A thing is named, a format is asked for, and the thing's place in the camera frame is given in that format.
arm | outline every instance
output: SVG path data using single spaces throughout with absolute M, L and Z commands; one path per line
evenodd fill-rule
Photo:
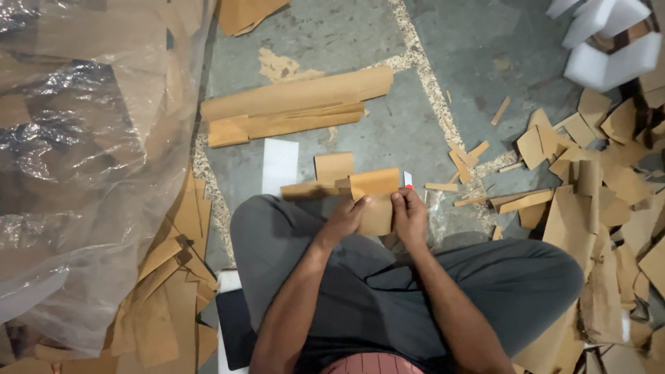
M 514 374 L 510 358 L 482 313 L 430 253 L 427 209 L 415 191 L 392 196 L 395 227 L 432 302 L 432 311 L 462 373 Z
M 250 374 L 292 373 L 314 318 L 319 286 L 333 248 L 351 235 L 370 201 L 339 204 L 268 308 L 249 364 Z

plastic bag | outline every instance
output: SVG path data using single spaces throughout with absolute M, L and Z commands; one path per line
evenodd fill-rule
M 0 2 L 0 323 L 99 354 L 185 176 L 213 7 Z

grey floor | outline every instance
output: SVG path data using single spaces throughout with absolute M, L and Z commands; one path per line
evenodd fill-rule
M 576 110 L 581 87 L 562 77 L 568 52 L 559 45 L 571 21 L 569 11 L 557 20 L 544 12 L 551 0 L 404 0 L 411 22 L 442 90 L 450 91 L 450 111 L 470 150 L 490 143 L 480 162 L 514 150 L 529 115 L 544 108 L 553 124 Z M 295 59 L 303 70 L 327 74 L 362 69 L 406 52 L 389 0 L 293 0 L 242 37 L 211 32 L 205 98 L 233 94 L 270 84 L 259 74 L 259 48 Z M 498 126 L 490 125 L 504 97 L 511 104 Z M 443 130 L 415 67 L 395 74 L 388 95 L 366 103 L 370 114 L 360 122 L 339 126 L 331 139 L 327 129 L 278 136 L 300 143 L 299 182 L 314 180 L 313 156 L 352 151 L 356 171 L 398 166 L 414 176 L 425 196 L 425 182 L 447 182 L 456 171 Z M 232 213 L 242 201 L 261 192 L 263 140 L 253 140 L 205 155 Z M 490 172 L 482 178 L 491 195 L 558 186 L 542 164 L 536 170 L 517 168 Z M 482 217 L 472 205 L 453 208 L 446 198 L 441 211 L 446 236 L 469 238 L 456 245 L 486 240 Z M 524 238 L 515 214 L 496 217 L 504 235 Z M 460 234 L 475 232 L 468 237 Z M 207 262 L 214 270 L 230 266 L 219 230 L 211 225 Z M 203 320 L 216 326 L 214 305 Z M 215 373 L 215 359 L 199 372 Z

person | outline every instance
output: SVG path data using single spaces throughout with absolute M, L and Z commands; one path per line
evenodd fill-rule
M 270 195 L 236 209 L 231 242 L 258 332 L 250 374 L 514 374 L 510 357 L 581 292 L 577 262 L 545 242 L 434 255 L 417 193 L 391 199 L 409 266 L 354 233 L 368 196 L 327 221 Z

hand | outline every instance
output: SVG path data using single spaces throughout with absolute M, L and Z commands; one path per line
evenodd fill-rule
M 395 231 L 407 251 L 427 249 L 427 209 L 416 191 L 400 188 L 390 196 L 395 211 Z
M 328 218 L 328 222 L 317 234 L 317 239 L 322 240 L 326 247 L 332 249 L 340 240 L 353 234 L 358 229 L 362 214 L 370 201 L 369 196 L 363 196 L 355 203 L 351 199 L 339 203 Z

